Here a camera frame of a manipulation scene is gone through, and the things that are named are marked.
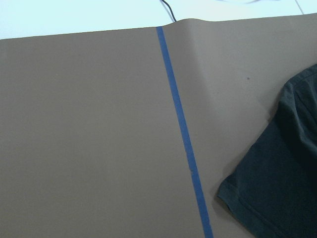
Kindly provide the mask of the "black t-shirt with logo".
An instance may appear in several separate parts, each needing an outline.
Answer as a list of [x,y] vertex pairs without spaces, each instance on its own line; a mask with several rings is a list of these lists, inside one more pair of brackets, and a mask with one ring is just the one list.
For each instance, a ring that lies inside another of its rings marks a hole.
[[283,86],[277,111],[218,197],[257,238],[317,235],[317,67]]

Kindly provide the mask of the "brown paper table mat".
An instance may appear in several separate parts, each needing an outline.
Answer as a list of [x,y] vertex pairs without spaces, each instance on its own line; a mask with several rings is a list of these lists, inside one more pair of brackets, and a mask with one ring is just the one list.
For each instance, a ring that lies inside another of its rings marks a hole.
[[256,238],[218,189],[312,65],[314,13],[1,40],[1,237]]

